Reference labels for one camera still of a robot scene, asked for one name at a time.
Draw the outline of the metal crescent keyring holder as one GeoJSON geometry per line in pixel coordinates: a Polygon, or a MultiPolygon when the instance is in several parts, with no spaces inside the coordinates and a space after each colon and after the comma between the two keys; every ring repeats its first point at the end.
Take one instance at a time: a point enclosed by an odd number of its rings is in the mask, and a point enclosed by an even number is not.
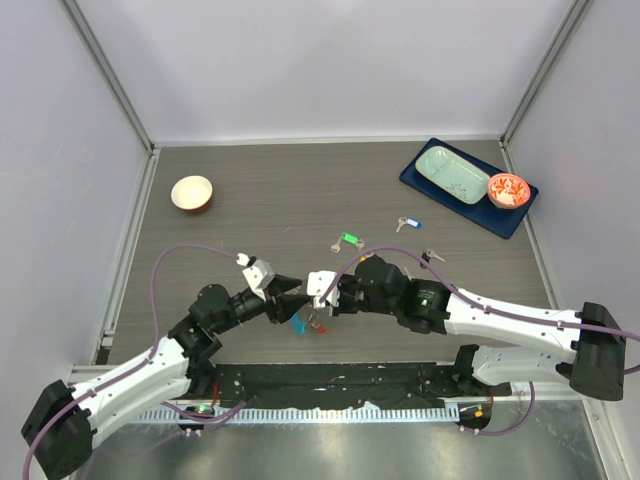
{"type": "Polygon", "coordinates": [[[317,333],[317,329],[320,326],[323,326],[320,323],[320,318],[321,316],[318,310],[301,309],[290,319],[290,323],[291,323],[293,332],[296,335],[301,336],[309,332],[317,333]]]}

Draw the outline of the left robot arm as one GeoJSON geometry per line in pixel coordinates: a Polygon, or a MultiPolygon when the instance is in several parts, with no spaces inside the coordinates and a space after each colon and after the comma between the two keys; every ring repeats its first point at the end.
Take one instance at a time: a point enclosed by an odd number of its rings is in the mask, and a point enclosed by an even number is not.
{"type": "Polygon", "coordinates": [[[84,383],[49,384],[21,429],[29,446],[23,478],[36,461],[46,478],[63,479],[145,410],[182,396],[205,397],[214,383],[211,359],[222,346],[220,335],[260,315],[276,324],[288,321],[311,300],[291,291],[300,284],[278,275],[263,295],[251,289],[230,295],[219,284],[207,285],[187,315],[149,350],[84,383]]]}

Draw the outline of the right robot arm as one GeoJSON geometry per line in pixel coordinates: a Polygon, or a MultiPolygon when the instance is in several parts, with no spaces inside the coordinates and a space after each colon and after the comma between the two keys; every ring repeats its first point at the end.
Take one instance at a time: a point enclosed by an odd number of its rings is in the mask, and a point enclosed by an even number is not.
{"type": "Polygon", "coordinates": [[[608,309],[587,302],[578,310],[532,308],[457,288],[442,277],[410,279],[377,255],[355,272],[310,276],[317,308],[332,314],[391,315],[416,333],[467,335],[507,343],[505,349],[462,347],[451,371],[465,395],[505,382],[557,382],[604,401],[623,397],[626,340],[608,309]]]}

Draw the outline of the silver key with ring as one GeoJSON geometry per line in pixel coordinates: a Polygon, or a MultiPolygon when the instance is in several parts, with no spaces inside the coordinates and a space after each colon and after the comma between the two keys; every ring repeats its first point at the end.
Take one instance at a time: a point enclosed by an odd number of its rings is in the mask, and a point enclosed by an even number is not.
{"type": "Polygon", "coordinates": [[[330,247],[332,253],[339,253],[341,250],[341,244],[343,239],[339,237],[336,242],[330,247]]]}

